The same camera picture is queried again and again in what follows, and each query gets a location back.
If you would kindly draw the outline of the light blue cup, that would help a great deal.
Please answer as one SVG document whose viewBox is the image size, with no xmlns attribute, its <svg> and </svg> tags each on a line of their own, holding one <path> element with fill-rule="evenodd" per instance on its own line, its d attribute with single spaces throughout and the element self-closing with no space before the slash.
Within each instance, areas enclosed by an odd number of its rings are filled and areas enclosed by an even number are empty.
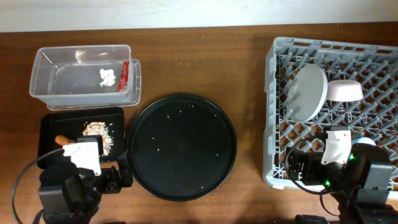
<svg viewBox="0 0 398 224">
<path fill-rule="evenodd" d="M 373 146 L 376 145 L 376 143 L 371 138 L 367 138 L 367 137 L 360 137 L 360 138 L 353 139 L 351 141 L 351 143 L 352 144 L 357 144 L 357 143 L 369 144 L 369 145 L 373 145 Z"/>
</svg>

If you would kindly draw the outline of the orange carrot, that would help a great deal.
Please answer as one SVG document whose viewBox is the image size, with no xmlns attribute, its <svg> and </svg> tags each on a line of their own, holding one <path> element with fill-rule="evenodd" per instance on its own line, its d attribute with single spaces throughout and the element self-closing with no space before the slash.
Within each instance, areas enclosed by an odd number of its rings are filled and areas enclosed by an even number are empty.
<svg viewBox="0 0 398 224">
<path fill-rule="evenodd" d="M 73 143 L 73 141 L 72 141 L 71 139 L 68 139 L 67 137 L 62 136 L 62 135 L 56 136 L 56 137 L 55 137 L 55 142 L 56 142 L 58 145 L 60 145 L 60 146 L 64 146 L 64 145 Z"/>
</svg>

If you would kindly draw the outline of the grey round plate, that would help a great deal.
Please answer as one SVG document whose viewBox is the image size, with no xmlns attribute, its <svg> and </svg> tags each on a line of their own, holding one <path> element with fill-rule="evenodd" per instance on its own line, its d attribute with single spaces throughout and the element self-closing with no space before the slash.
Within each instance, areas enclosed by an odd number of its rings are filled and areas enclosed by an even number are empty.
<svg viewBox="0 0 398 224">
<path fill-rule="evenodd" d="M 313 119 L 323 107 L 328 91 L 325 72 L 315 64 L 304 66 L 293 79 L 288 91 L 292 98 L 286 108 L 293 110 L 290 119 L 296 123 Z"/>
</svg>

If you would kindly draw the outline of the pink bowl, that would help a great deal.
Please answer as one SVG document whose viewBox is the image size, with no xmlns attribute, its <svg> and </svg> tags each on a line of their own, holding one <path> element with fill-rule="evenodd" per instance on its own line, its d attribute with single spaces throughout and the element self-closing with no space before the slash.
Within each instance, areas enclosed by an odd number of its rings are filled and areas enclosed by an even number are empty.
<svg viewBox="0 0 398 224">
<path fill-rule="evenodd" d="M 330 101 L 351 102 L 364 98 L 360 82 L 355 80 L 333 80 L 328 83 L 326 98 Z"/>
</svg>

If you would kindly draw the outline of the red snack wrapper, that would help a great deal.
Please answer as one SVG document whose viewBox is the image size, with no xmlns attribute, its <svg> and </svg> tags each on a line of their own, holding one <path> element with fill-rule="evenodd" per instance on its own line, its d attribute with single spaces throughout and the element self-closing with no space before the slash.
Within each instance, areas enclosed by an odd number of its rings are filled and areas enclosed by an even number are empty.
<svg viewBox="0 0 398 224">
<path fill-rule="evenodd" d="M 118 92 L 124 91 L 128 86 L 128 76 L 129 76 L 129 62 L 123 62 L 123 69 L 121 72 L 121 78 L 119 81 Z"/>
</svg>

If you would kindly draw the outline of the white tissue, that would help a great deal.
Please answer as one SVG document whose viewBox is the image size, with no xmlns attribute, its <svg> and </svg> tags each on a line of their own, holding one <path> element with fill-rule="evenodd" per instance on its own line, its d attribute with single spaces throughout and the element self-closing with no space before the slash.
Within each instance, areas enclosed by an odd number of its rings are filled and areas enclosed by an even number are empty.
<svg viewBox="0 0 398 224">
<path fill-rule="evenodd" d="M 116 83 L 116 76 L 114 75 L 113 69 L 105 70 L 103 68 L 99 71 L 102 82 L 99 83 L 101 87 L 103 86 L 113 86 Z"/>
</svg>

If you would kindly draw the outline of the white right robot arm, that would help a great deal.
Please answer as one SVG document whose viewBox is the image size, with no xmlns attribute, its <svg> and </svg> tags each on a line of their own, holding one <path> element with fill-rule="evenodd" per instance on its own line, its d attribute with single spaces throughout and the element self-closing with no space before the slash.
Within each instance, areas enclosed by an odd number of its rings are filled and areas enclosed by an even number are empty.
<svg viewBox="0 0 398 224">
<path fill-rule="evenodd" d="M 390 190 L 392 162 L 377 146 L 356 143 L 343 164 L 321 163 L 321 152 L 305 153 L 293 149 L 287 156 L 286 173 L 296 183 L 302 174 L 304 185 L 322 185 L 320 192 L 302 190 L 320 196 L 331 195 L 338 202 L 340 223 L 397 223 L 397 210 L 386 203 Z"/>
</svg>

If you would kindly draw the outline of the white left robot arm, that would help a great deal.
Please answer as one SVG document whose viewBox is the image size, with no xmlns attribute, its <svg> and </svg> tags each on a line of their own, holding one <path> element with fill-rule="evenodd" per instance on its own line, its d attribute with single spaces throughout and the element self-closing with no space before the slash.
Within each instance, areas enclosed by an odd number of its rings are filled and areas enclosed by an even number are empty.
<svg viewBox="0 0 398 224">
<path fill-rule="evenodd" d="M 72 162 L 61 162 L 40 174 L 41 209 L 33 223 L 89 223 L 104 194 L 118 194 L 133 183 L 129 151 L 117 158 L 118 167 L 101 168 L 99 176 Z"/>
</svg>

